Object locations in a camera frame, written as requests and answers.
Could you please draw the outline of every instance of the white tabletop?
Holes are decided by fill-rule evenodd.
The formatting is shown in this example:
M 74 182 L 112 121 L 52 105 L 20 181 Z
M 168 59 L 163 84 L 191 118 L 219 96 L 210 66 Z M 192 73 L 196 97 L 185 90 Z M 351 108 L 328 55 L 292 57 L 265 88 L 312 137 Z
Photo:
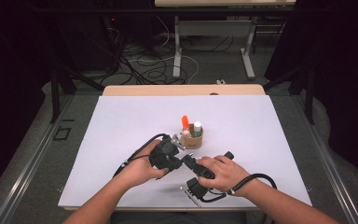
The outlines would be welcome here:
M 278 189 L 310 204 L 272 102 L 266 95 L 101 96 L 78 151 L 59 206 L 77 208 L 106 184 L 132 152 L 158 133 L 179 133 L 181 117 L 203 124 L 194 158 L 231 151 L 250 173 L 271 176 Z M 130 189 L 117 210 L 197 210 L 180 187 L 195 175 L 183 165 L 160 180 Z M 255 209 L 243 198 L 201 203 L 207 209 Z
M 294 5 L 296 0 L 156 0 L 157 7 L 232 7 Z

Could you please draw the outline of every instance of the black handheld controller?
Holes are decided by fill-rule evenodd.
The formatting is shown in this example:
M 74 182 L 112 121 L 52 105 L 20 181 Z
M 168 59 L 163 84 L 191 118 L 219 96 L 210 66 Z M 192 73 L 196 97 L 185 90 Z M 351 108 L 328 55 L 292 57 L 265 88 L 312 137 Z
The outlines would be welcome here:
M 225 157 L 229 159 L 234 159 L 234 155 L 231 152 L 227 152 Z M 214 179 L 215 175 L 212 171 L 208 170 L 206 167 L 196 163 L 196 159 L 192 158 L 191 155 L 185 155 L 182 158 L 183 163 L 194 172 L 197 176 L 202 176 L 208 179 Z M 197 199 L 201 200 L 203 196 L 208 192 L 208 189 L 203 187 L 196 177 L 188 180 L 187 187 L 189 193 L 194 195 Z
M 178 153 L 178 140 L 165 135 L 150 153 L 149 160 L 152 166 L 156 166 L 159 170 L 168 168 L 170 172 L 182 166 L 182 162 L 175 157 Z

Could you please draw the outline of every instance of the human arm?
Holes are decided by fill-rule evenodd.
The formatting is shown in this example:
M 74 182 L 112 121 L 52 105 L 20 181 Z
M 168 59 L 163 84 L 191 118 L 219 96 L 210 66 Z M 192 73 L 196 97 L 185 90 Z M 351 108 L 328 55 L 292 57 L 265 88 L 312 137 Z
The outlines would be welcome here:
M 159 140 L 154 140 L 136 157 L 149 155 L 159 142 Z M 141 185 L 149 179 L 162 178 L 167 172 L 166 169 L 154 169 L 147 156 L 133 160 L 63 223 L 105 224 L 127 190 Z
M 215 174 L 215 179 L 199 177 L 199 183 L 207 188 L 228 192 L 249 173 L 235 161 L 224 156 L 214 159 L 203 157 L 197 163 Z M 309 206 L 283 192 L 280 192 L 258 179 L 253 179 L 234 196 L 243 197 L 263 210 L 276 223 L 338 223 L 318 209 Z

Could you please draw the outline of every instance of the black curtain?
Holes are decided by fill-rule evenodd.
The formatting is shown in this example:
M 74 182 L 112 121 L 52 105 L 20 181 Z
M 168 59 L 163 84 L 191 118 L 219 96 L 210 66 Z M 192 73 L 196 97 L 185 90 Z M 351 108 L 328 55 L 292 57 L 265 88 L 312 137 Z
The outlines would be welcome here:
M 49 72 L 11 1 L 0 1 L 0 176 L 45 100 Z
M 296 7 L 331 7 L 332 12 L 290 18 L 265 77 L 276 80 L 311 59 L 314 94 L 330 118 L 329 145 L 358 167 L 358 1 L 298 0 Z M 301 70 L 290 80 L 303 85 L 307 73 Z

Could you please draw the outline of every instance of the white table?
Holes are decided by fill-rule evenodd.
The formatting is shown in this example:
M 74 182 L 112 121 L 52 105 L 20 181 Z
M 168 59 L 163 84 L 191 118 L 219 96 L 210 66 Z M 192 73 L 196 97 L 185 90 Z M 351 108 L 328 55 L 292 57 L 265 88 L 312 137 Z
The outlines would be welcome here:
M 296 0 L 156 0 L 156 7 L 260 7 L 290 6 Z M 181 35 L 234 35 L 246 36 L 245 48 L 241 56 L 248 78 L 255 78 L 255 72 L 249 58 L 250 48 L 255 35 L 257 17 L 250 21 L 180 21 L 175 17 L 175 58 L 173 76 L 180 76 L 182 49 Z
M 131 86 L 114 87 L 105 92 L 113 96 L 101 96 L 96 105 L 59 206 L 66 209 L 81 206 L 150 137 L 158 133 L 179 133 L 184 114 L 190 122 L 200 120 L 203 123 L 203 144 L 199 149 L 181 152 L 178 158 L 189 152 L 194 152 L 194 158 L 213 157 L 229 150 L 235 156 L 234 161 L 250 173 L 271 176 L 279 190 L 310 204 L 272 102 L 263 95 L 260 86 Z M 220 95 L 207 95 L 212 92 Z M 193 172 L 183 165 L 160 180 L 150 180 L 130 189 L 117 210 L 257 209 L 249 201 L 236 197 L 226 197 L 215 203 L 199 202 L 199 208 L 180 189 L 193 177 Z

